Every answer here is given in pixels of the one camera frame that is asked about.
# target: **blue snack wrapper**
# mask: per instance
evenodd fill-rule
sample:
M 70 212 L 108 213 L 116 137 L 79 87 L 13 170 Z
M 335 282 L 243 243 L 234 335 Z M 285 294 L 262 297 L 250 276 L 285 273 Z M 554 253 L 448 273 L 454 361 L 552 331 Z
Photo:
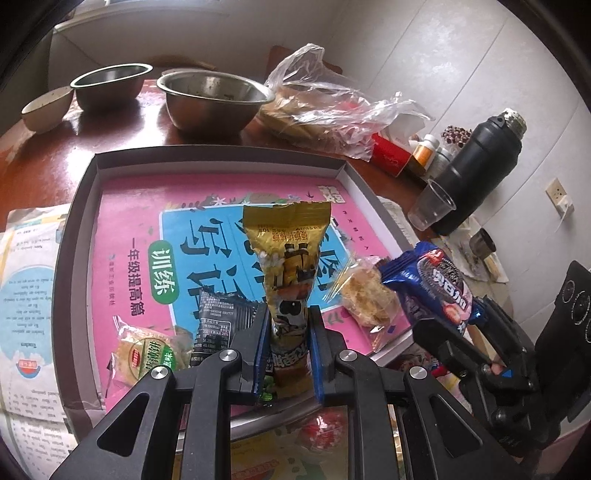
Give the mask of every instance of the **blue snack wrapper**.
M 472 292 L 439 247 L 419 242 L 379 270 L 382 283 L 401 295 L 411 323 L 434 316 L 464 333 L 473 313 Z

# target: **metal screw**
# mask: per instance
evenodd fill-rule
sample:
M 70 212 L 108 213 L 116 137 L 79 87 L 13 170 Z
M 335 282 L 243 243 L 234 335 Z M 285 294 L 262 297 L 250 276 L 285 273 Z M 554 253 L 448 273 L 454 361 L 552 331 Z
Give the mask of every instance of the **metal screw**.
M 156 380 L 160 380 L 161 378 L 166 377 L 166 375 L 168 375 L 168 368 L 163 367 L 162 365 L 159 365 L 157 367 L 154 367 L 152 369 L 152 371 L 150 372 L 150 375 L 152 375 L 152 378 L 155 378 Z
M 497 423 L 505 423 L 507 421 L 507 414 L 505 410 L 498 409 L 494 415 L 495 422 Z
M 427 371 L 423 367 L 411 367 L 408 371 L 411 377 L 422 380 L 423 378 L 427 378 Z
M 220 359 L 222 362 L 231 362 L 238 358 L 238 352 L 232 349 L 222 350 L 220 352 Z
M 357 352 L 353 350 L 343 350 L 339 353 L 339 358 L 343 362 L 352 362 L 353 360 L 357 360 Z

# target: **red candy wrapper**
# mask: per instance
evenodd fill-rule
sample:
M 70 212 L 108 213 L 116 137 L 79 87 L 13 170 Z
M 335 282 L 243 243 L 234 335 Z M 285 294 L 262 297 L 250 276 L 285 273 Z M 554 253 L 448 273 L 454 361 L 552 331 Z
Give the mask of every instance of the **red candy wrapper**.
M 347 414 L 343 408 L 325 408 L 301 427 L 297 443 L 312 452 L 326 452 L 347 435 Z

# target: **plastic bag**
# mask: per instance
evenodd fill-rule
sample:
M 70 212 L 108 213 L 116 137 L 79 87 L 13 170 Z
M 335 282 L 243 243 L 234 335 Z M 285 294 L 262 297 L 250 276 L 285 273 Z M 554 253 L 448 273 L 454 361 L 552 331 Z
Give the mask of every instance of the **plastic bag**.
M 324 296 L 326 302 L 340 294 L 340 303 L 362 327 L 380 332 L 401 312 L 396 292 L 382 285 L 375 264 L 378 257 L 352 255 Z
M 173 371 L 189 366 L 193 347 L 190 333 L 165 335 L 149 328 L 128 325 L 119 316 L 113 317 L 113 321 L 118 341 L 117 350 L 111 353 L 111 381 L 107 396 L 122 388 L 133 387 L 157 365 L 166 365 Z
M 388 325 L 376 325 L 371 328 L 363 328 L 366 332 L 371 344 L 373 352 L 379 352 L 387 344 L 398 338 L 410 328 L 410 323 L 407 319 L 404 310 L 400 308 L 398 313 L 390 321 Z
M 371 101 L 353 82 L 322 63 L 324 48 L 308 43 L 271 72 L 266 85 L 275 101 L 261 107 L 258 118 L 270 130 L 295 145 L 369 160 L 372 134 L 399 114 L 432 118 L 416 102 L 398 92 Z

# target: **clear plastic cup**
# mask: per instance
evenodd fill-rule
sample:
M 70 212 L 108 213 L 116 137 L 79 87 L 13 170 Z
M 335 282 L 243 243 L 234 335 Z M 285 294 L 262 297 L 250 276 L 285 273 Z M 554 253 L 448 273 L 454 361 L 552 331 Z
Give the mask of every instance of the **clear plastic cup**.
M 429 179 L 427 187 L 410 209 L 408 220 L 417 230 L 423 231 L 455 209 L 456 204 L 447 192 L 436 181 Z

